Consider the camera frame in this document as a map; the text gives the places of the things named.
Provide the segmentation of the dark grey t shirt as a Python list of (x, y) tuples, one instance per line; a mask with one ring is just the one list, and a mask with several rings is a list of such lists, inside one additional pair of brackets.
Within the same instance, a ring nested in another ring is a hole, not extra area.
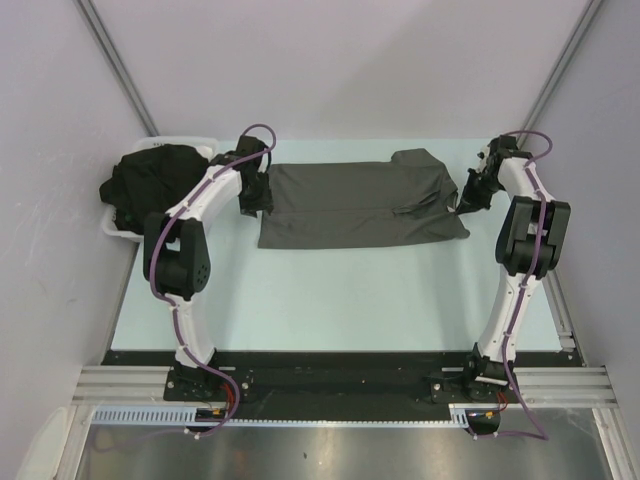
[(276, 165), (270, 187), (261, 249), (399, 247), (470, 235), (455, 213), (455, 182), (424, 148), (387, 162)]

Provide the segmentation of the white t shirt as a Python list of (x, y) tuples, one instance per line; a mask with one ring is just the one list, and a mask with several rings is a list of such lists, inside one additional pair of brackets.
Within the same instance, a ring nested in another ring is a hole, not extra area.
[(215, 150), (209, 146), (198, 145), (187, 149), (186, 159), (183, 161), (185, 177), (185, 193), (191, 197), (201, 187), (210, 163), (214, 158)]

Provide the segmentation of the black t shirt pile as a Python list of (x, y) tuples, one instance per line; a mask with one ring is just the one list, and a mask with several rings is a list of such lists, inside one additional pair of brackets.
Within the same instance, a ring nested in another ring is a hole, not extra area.
[(165, 144), (127, 154), (99, 188), (102, 202), (116, 208), (116, 226), (139, 235), (152, 213), (163, 213), (185, 193), (184, 163), (188, 145)]

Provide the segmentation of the white plastic laundry bin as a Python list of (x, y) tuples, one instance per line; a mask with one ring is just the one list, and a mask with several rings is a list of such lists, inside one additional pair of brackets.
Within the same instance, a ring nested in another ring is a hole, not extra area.
[[(131, 153), (159, 147), (165, 144), (188, 145), (191, 147), (205, 145), (215, 150), (214, 155), (221, 151), (219, 141), (215, 138), (198, 136), (156, 136), (145, 137), (135, 142), (133, 147), (131, 148)], [(139, 235), (135, 232), (129, 230), (119, 230), (117, 228), (116, 208), (109, 204), (105, 205), (100, 225), (102, 231), (107, 236), (124, 238), (136, 243), (140, 243), (143, 239), (142, 235)]]

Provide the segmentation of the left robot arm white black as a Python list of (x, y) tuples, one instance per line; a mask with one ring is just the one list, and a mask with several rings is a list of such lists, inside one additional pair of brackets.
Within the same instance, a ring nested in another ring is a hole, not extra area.
[(152, 150), (180, 159), (169, 164), (178, 168), (173, 197), (144, 221), (143, 275), (152, 295), (170, 312), (177, 341), (174, 371), (202, 400), (214, 397), (221, 387), (220, 374), (209, 366), (216, 347), (196, 302), (211, 275), (207, 235), (233, 200), (245, 215), (273, 207), (268, 173), (275, 145), (275, 140), (267, 144), (244, 131), (227, 153), (171, 144)]

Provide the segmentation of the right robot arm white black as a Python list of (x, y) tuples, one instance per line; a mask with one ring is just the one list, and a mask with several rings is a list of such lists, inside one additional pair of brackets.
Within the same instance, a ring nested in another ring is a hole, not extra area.
[(534, 155), (518, 146), (520, 134), (501, 134), (483, 147), (456, 207), (459, 215), (487, 210), (501, 191), (511, 199), (495, 247), (496, 298), (461, 376), (461, 390), (473, 401), (515, 388), (517, 334), (532, 294), (559, 262), (571, 215), (570, 205), (551, 195), (536, 171), (536, 161), (551, 152), (550, 137), (537, 134), (547, 148)]

